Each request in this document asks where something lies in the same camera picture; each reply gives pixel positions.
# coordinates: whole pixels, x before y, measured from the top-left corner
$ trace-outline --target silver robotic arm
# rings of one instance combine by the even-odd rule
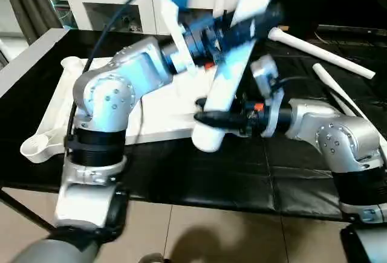
[[[263,137],[282,132],[311,144],[332,171],[343,217],[353,222],[341,232],[348,261],[386,262],[387,174],[376,128],[322,101],[291,99],[284,105],[284,90],[270,56],[253,62],[251,70],[264,106],[253,108],[246,102],[242,113],[201,112],[197,120]]]
[[[92,262],[102,244],[120,236],[128,190],[119,181],[127,162],[123,148],[133,107],[143,95],[171,83],[174,74],[194,72],[191,60],[196,65],[208,60],[221,63],[225,71],[216,78],[227,80],[225,73],[249,59],[247,53],[242,57],[245,60],[235,59],[233,49],[266,38],[281,20],[277,7],[245,15],[248,17],[235,24],[232,12],[215,19],[208,16],[184,30],[173,23],[173,40],[159,43],[149,37],[119,51],[106,66],[81,75],[73,89],[78,107],[74,129],[65,139],[69,151],[55,211],[57,229],[24,250],[14,262],[44,263],[53,258],[56,262]],[[232,52],[233,59],[225,58]],[[377,225],[376,229],[362,230],[356,225],[342,235],[354,238],[351,235],[356,234],[356,243],[360,242],[366,249],[363,253],[371,258],[376,254],[375,238],[387,238],[381,225],[387,215],[386,174],[376,130],[366,120],[347,117],[323,102],[292,99],[283,109],[284,90],[276,87],[278,72],[268,56],[252,63],[252,73],[265,98],[263,111],[250,109],[242,119],[224,116],[225,112],[202,112],[196,115],[197,120],[215,128],[227,128],[232,120],[231,128],[244,128],[244,135],[258,129],[263,137],[271,137],[281,128],[288,138],[312,144],[332,170],[343,214],[361,225]],[[227,98],[234,96],[240,77],[236,75],[238,80],[230,83],[233,86],[227,88]],[[349,239],[345,242],[355,244]],[[377,256],[387,258],[380,252]]]

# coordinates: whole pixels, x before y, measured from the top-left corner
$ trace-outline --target black cable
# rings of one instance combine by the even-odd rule
[[[93,59],[95,58],[95,56],[97,55],[98,51],[99,51],[99,48],[103,42],[103,40],[106,38],[106,35],[108,34],[109,30],[111,29],[111,27],[114,25],[114,23],[116,22],[116,20],[121,16],[121,14],[124,12],[124,10],[128,7],[128,5],[130,5],[131,3],[133,2],[133,0],[127,0],[113,15],[113,17],[110,19],[109,21],[109,24],[103,29],[103,31],[101,32],[101,35],[98,39],[98,41],[96,42],[93,50],[91,51],[91,54],[90,54],[90,57],[88,58],[87,60],[87,63],[85,65],[85,67],[83,68],[83,71],[82,73],[85,73],[87,72],[89,69],[90,69],[90,65],[91,65],[91,62],[93,61]],[[73,105],[71,107],[71,111],[70,111],[70,116],[69,116],[69,119],[68,119],[68,124],[67,124],[67,131],[66,131],[66,136],[69,137],[71,135],[71,130],[73,128],[73,121],[74,121],[74,116],[75,116],[75,111],[77,109],[77,105],[75,104],[75,102],[73,102]]]
[[[303,76],[286,77],[286,78],[278,81],[278,83],[276,83],[276,85],[273,87],[273,90],[276,91],[277,89],[279,89],[280,87],[286,85],[287,83],[294,82],[294,81],[297,81],[297,80],[307,80],[308,82],[314,83],[315,85],[318,85],[320,88],[329,91],[330,93],[335,95],[337,98],[339,98],[341,100],[341,102],[343,102],[343,104],[345,106],[349,107],[349,109],[353,113],[355,113],[356,116],[362,117],[361,113],[355,107],[353,107],[353,105],[349,101],[347,101],[346,98],[344,98],[335,89],[332,89],[330,86],[328,86],[326,83],[321,82],[320,80],[315,80],[315,79],[311,79],[309,77],[303,77]]]

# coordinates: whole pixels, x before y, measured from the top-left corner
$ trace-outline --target black table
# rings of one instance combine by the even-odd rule
[[[58,192],[63,155],[41,164],[19,153],[21,143],[32,136],[62,74],[60,61],[67,56],[86,58],[99,36],[95,31],[69,31],[0,99],[0,186]],[[110,33],[98,57],[112,56],[124,46],[144,38],[139,34]],[[321,62],[356,101],[383,136],[387,137],[386,48],[360,45],[319,44],[377,74],[366,80]],[[317,79],[312,65],[320,60],[274,42],[257,44],[251,60],[270,53],[281,77]],[[259,99],[249,70],[238,94]],[[289,84],[290,97],[331,101],[321,89],[306,83]],[[310,145],[275,138],[236,138],[227,135],[218,152],[196,149],[190,139],[127,146],[129,157],[123,182],[131,199],[183,204],[247,212],[275,213],[341,221],[337,193],[329,169]]]

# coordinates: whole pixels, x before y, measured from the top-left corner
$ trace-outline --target white tray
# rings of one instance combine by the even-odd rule
[[[110,60],[111,57],[94,59],[90,70],[100,68]],[[43,119],[35,135],[20,147],[21,154],[34,163],[64,152],[63,138],[73,103],[73,85],[86,59],[71,56],[60,64],[63,73]],[[193,114],[198,110],[195,101],[207,95],[214,75],[215,68],[199,70],[196,76],[182,73],[175,76],[170,85],[145,95],[142,111],[141,104],[137,103],[129,116],[126,145],[190,137],[195,124]]]

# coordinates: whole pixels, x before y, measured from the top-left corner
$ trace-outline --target floor tile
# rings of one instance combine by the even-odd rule
[[[29,192],[29,194],[28,196],[32,201],[39,201],[41,197],[37,193]],[[26,193],[19,192],[17,196],[25,197]],[[36,206],[32,209],[35,212],[39,211]],[[3,203],[0,203],[0,216],[0,263],[9,262],[32,242],[48,235],[44,229],[33,224]]]
[[[165,257],[172,263],[287,261],[277,216],[173,206]]]
[[[138,263],[144,255],[163,254],[171,207],[132,201],[122,236],[104,245],[96,262]]]
[[[340,241],[343,222],[282,218],[289,263],[345,263]]]
[[[22,189],[4,187],[3,190],[14,199],[28,207],[50,224],[54,222],[54,212],[58,194],[46,192],[32,192]]]

